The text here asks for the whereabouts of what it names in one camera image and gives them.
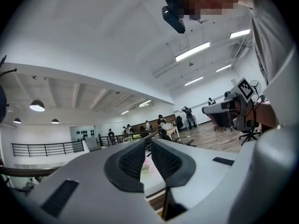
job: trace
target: wooden floor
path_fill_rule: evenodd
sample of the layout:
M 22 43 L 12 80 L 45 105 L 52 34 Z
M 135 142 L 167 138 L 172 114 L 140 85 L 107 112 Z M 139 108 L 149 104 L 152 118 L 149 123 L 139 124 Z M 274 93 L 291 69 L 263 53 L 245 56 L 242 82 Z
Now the wooden floor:
M 242 134 L 242 132 L 236 130 L 230 131 L 230 129 L 226 129 L 226 131 L 224 131 L 222 128 L 218 128 L 214 131 L 212 122 L 204 123 L 197 129 L 194 129 L 194 127 L 192 127 L 192 130 L 185 129 L 179 133 L 182 142 L 187 142 L 192 139 L 194 140 L 192 144 L 200 148 L 235 153 L 241 150 L 241 143 L 245 138 L 241 138 L 241 140 L 238 138 Z

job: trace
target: standing fan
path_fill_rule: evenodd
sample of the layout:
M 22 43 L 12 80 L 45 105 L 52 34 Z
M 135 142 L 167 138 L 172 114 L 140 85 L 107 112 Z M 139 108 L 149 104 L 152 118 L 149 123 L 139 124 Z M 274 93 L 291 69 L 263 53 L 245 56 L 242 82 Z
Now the standing fan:
M 257 80 L 252 80 L 250 86 L 253 88 L 255 95 L 258 95 L 262 90 L 261 83 Z

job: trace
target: black pendant lamp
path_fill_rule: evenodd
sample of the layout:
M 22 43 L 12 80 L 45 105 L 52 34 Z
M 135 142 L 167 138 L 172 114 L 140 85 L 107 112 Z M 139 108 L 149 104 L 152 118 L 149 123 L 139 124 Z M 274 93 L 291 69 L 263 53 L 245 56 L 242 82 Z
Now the black pendant lamp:
M 51 123 L 52 124 L 59 124 L 59 121 L 58 121 L 58 119 L 53 119 Z
M 16 123 L 16 124 L 21 124 L 21 120 L 20 120 L 19 118 L 15 118 L 15 119 L 14 119 L 14 123 Z
M 40 101 L 39 99 L 36 99 L 31 102 L 30 109 L 34 110 L 34 111 L 42 112 L 42 111 L 45 111 L 45 106 L 42 101 Z

